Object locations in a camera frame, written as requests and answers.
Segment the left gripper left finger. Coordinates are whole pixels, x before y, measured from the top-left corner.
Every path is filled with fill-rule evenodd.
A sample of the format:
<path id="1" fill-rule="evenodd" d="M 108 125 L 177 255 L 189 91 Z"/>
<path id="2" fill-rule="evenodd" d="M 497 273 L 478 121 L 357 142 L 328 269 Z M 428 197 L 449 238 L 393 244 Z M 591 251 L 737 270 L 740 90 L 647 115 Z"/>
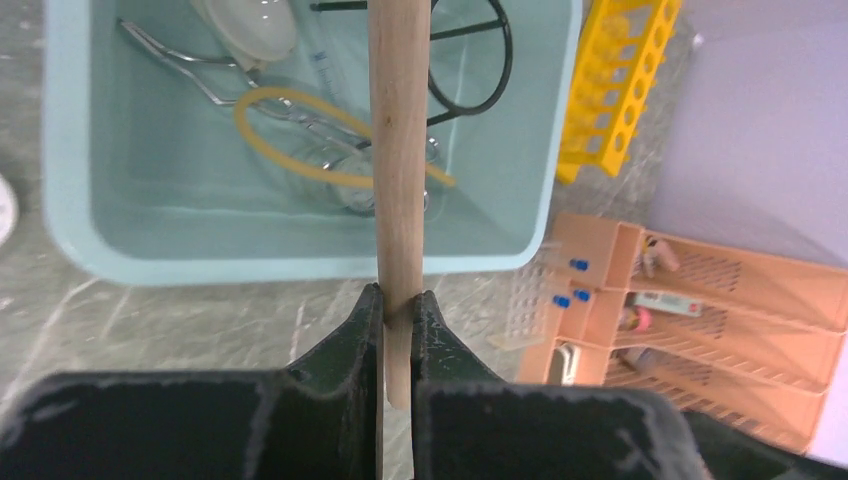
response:
<path id="1" fill-rule="evenodd" d="M 383 296 L 274 370 L 63 372 L 1 427 L 5 479 L 378 479 Z"/>

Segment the white plastic bin lid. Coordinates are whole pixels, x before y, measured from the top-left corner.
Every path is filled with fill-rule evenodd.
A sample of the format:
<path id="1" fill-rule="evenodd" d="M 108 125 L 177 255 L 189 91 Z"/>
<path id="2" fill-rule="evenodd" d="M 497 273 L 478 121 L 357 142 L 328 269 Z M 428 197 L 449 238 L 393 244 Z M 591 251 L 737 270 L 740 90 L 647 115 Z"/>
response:
<path id="1" fill-rule="evenodd" d="M 19 218 L 17 195 L 3 176 L 0 176 L 0 246 L 5 245 L 14 233 Z"/>

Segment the graduated cylinder blue base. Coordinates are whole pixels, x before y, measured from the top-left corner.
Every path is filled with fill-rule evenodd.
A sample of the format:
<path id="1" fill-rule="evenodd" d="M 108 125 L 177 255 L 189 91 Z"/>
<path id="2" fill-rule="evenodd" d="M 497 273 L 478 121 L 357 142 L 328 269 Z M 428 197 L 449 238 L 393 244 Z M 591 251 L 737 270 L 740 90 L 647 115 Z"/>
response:
<path id="1" fill-rule="evenodd" d="M 299 26 L 317 85 L 333 105 L 363 118 L 370 100 L 365 13 L 317 11 L 299 6 Z"/>

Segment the wooden dowel rod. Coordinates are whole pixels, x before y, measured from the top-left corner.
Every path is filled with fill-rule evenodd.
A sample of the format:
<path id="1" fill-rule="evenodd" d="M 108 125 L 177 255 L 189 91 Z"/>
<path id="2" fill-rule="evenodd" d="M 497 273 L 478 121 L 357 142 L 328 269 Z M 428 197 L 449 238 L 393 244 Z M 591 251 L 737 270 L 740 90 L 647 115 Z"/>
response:
<path id="1" fill-rule="evenodd" d="M 368 4 L 378 284 L 389 403 L 411 407 L 414 300 L 423 290 L 425 142 L 431 7 Z"/>

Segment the blue capped test tube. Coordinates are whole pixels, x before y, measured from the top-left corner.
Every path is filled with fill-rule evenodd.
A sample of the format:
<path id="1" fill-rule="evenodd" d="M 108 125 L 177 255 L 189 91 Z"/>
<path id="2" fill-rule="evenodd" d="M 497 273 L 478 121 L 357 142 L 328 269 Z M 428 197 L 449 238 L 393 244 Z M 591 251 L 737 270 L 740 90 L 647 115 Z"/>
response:
<path id="1" fill-rule="evenodd" d="M 570 307 L 571 301 L 568 297 L 554 295 L 552 297 L 552 303 L 562 309 L 567 309 Z"/>
<path id="2" fill-rule="evenodd" d="M 589 261 L 573 258 L 569 261 L 569 266 L 577 271 L 587 271 L 589 268 Z"/>
<path id="3" fill-rule="evenodd" d="M 572 292 L 572 298 L 579 302 L 589 302 L 592 298 L 592 291 L 587 289 L 574 289 Z"/>

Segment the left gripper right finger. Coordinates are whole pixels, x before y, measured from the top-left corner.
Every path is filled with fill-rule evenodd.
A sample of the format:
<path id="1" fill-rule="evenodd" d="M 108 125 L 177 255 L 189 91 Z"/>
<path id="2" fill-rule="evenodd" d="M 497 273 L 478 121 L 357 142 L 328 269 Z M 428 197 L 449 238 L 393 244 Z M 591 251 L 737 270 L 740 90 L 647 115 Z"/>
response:
<path id="1" fill-rule="evenodd" d="M 416 479 L 706 479 L 683 415 L 644 390 L 510 383 L 417 296 L 412 354 Z"/>

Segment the white round watch glass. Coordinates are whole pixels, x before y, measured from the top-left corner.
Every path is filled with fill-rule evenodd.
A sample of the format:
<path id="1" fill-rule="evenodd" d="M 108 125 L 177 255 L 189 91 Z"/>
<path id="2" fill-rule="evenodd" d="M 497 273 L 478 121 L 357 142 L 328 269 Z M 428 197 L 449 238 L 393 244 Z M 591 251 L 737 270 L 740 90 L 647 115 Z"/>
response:
<path id="1" fill-rule="evenodd" d="M 297 45 L 286 0 L 192 0 L 191 6 L 245 72 L 264 72 Z"/>

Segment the yellow test tube rack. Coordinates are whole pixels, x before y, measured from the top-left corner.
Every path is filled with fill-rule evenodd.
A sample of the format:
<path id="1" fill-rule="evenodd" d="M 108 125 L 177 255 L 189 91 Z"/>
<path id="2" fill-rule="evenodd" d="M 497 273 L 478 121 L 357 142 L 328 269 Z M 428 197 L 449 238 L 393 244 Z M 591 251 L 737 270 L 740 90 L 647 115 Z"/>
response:
<path id="1" fill-rule="evenodd" d="M 583 167 L 617 176 L 631 159 L 638 122 L 656 85 L 683 2 L 594 1 L 581 31 L 556 178 Z"/>

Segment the black wire ring stand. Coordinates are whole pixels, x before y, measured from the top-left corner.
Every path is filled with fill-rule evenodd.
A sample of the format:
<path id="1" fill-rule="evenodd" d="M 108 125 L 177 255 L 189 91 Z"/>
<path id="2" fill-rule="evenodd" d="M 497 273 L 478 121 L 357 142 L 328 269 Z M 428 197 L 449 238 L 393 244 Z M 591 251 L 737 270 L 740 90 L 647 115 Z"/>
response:
<path id="1" fill-rule="evenodd" d="M 317 11 L 365 13 L 365 1 L 315 1 Z M 432 1 L 427 115 L 431 134 L 451 133 L 505 93 L 513 62 L 502 1 Z"/>

